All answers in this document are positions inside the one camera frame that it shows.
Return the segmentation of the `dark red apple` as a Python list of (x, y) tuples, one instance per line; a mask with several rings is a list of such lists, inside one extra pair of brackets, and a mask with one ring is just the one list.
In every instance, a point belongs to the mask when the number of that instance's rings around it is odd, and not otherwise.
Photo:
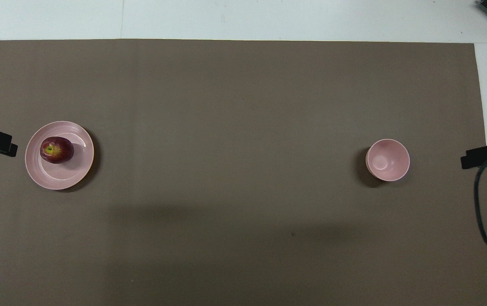
[(64, 137), (48, 137), (40, 147), (40, 157), (52, 164), (68, 162), (74, 156), (74, 145)]

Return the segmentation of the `brown table mat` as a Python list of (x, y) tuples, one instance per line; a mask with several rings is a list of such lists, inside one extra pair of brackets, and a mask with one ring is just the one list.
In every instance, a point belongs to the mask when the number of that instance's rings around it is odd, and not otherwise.
[[(95, 148), (64, 190), (24, 160), (56, 121)], [(0, 131), (0, 306), (487, 305), (469, 43), (0, 41)]]

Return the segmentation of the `pink plate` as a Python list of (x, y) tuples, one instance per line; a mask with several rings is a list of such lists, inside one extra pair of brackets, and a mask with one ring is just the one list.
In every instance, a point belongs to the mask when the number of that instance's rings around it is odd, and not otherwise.
[[(48, 137), (68, 139), (74, 147), (72, 159), (53, 164), (42, 159), (41, 143)], [(64, 190), (78, 184), (86, 177), (93, 165), (95, 148), (90, 134), (79, 124), (56, 121), (41, 127), (30, 138), (25, 151), (25, 167), (28, 176), (48, 190)]]

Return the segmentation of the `pink bowl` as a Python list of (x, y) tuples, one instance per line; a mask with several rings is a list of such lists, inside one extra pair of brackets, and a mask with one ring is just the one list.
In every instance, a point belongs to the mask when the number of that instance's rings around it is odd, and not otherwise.
[(365, 164), (368, 172), (375, 178), (393, 182), (408, 173), (411, 158), (407, 148), (401, 142), (385, 138), (374, 142), (367, 149)]

